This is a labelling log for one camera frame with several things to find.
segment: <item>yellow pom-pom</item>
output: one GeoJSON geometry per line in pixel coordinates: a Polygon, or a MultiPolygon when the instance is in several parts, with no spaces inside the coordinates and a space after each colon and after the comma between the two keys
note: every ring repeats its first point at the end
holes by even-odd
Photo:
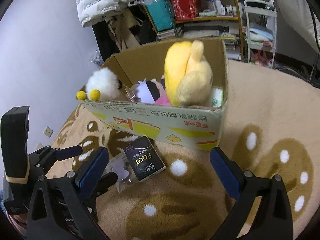
{"type": "Polygon", "coordinates": [[[89,99],[92,101],[98,101],[100,98],[100,91],[97,89],[93,89],[89,93],[89,99]]]}
{"type": "Polygon", "coordinates": [[[78,93],[77,93],[77,99],[79,99],[79,100],[85,100],[85,92],[84,92],[84,91],[78,91],[78,93]]]}

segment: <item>white fluffy toy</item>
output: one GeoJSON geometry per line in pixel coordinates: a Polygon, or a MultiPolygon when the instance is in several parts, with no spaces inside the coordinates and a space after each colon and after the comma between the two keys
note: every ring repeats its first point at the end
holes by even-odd
{"type": "Polygon", "coordinates": [[[85,85],[85,92],[79,91],[77,99],[92,101],[127,101],[121,92],[122,82],[109,68],[104,67],[93,73],[85,85]]]}

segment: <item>wall outlet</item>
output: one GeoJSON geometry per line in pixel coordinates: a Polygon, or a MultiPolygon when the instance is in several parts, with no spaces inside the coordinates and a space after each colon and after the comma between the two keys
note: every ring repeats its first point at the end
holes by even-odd
{"type": "Polygon", "coordinates": [[[41,143],[38,143],[37,146],[36,146],[36,151],[40,150],[43,147],[44,147],[44,145],[42,145],[41,143]]]}
{"type": "Polygon", "coordinates": [[[51,135],[53,134],[53,130],[47,126],[47,128],[44,130],[43,133],[50,138],[51,135]]]}

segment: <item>red bag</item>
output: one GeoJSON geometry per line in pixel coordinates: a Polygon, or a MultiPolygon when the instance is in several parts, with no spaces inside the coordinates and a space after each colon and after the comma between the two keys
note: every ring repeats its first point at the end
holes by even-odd
{"type": "Polygon", "coordinates": [[[176,19],[192,20],[199,14],[201,0],[170,0],[176,19]]]}

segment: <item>beige blanket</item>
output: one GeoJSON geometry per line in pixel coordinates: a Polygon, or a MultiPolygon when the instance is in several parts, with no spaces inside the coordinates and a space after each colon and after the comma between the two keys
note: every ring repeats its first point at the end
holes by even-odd
{"type": "MultiPolygon", "coordinates": [[[[229,101],[220,147],[243,170],[285,182],[294,236],[312,218],[320,198],[320,91],[275,70],[229,61],[229,101]]],[[[57,162],[48,177],[63,176],[99,146],[117,155],[136,136],[107,128],[83,106],[71,114],[53,147],[81,145],[84,153],[57,162]]],[[[122,193],[97,198],[99,225],[111,240],[209,239],[232,207],[209,152],[156,142],[167,169],[122,193]]],[[[253,221],[251,214],[243,228],[253,221]]]]}

